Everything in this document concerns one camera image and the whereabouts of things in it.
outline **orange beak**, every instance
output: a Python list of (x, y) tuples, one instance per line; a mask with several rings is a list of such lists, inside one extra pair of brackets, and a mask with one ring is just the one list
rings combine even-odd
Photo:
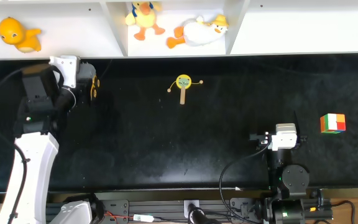
[(144, 15), (149, 15), (150, 14), (150, 10), (151, 10), (151, 8), (150, 8), (150, 3), (149, 2), (145, 2), (145, 3), (142, 3), (141, 5), (140, 5), (140, 11), (144, 14)]

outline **wooden handle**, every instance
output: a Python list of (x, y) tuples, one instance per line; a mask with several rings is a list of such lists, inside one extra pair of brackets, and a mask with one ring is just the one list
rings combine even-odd
[(186, 88), (183, 86), (180, 89), (180, 104), (181, 105), (185, 104), (185, 98), (186, 98)]

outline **white shelf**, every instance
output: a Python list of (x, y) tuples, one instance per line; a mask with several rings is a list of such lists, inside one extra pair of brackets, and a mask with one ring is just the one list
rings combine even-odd
[[(358, 52), (358, 1), (354, 0), (161, 0), (157, 24), (166, 31), (134, 34), (125, 25), (130, 0), (0, 0), (0, 21), (8, 16), (26, 28), (42, 29), (40, 52), (23, 54), (0, 39), (0, 60), (49, 58), (194, 57), (222, 55)], [(185, 20), (207, 21), (224, 14), (226, 35), (212, 44), (169, 49), (168, 37)]]
[(39, 28), (42, 50), (24, 54), (0, 38), (0, 59), (122, 57), (99, 3), (0, 5), (0, 21), (11, 16), (26, 28)]

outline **red cube face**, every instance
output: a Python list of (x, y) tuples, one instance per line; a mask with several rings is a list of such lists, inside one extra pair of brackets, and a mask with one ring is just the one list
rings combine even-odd
[(338, 131), (345, 131), (346, 130), (345, 122), (337, 122), (336, 125), (337, 125)]

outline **white duck plush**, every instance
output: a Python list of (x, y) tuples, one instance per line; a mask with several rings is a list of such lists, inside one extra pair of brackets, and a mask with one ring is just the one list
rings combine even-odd
[(167, 45), (170, 49), (178, 44), (187, 44), (192, 47), (206, 45), (221, 38), (228, 27), (229, 24), (224, 15), (218, 15), (210, 24), (205, 23), (203, 17), (199, 16), (197, 19), (189, 19), (184, 22), (183, 26), (175, 28), (176, 38), (169, 37)]

